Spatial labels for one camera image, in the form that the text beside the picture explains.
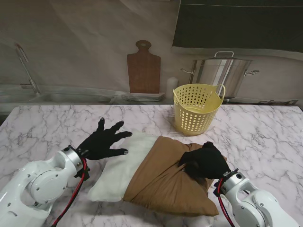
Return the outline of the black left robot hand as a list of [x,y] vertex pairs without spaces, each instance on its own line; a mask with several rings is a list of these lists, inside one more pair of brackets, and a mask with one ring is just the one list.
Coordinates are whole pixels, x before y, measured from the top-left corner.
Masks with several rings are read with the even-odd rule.
[[123,125],[124,121],[119,121],[111,128],[105,129],[105,119],[101,118],[96,131],[88,136],[76,148],[76,151],[88,160],[101,160],[128,154],[125,148],[111,148],[114,143],[132,136],[130,131],[118,132]]

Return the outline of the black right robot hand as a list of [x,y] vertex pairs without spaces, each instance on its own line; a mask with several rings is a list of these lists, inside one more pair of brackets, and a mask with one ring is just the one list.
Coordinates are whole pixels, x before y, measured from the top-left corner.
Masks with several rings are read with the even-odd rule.
[[206,142],[199,149],[185,152],[178,162],[192,178],[221,179],[231,172],[221,152],[212,142]]

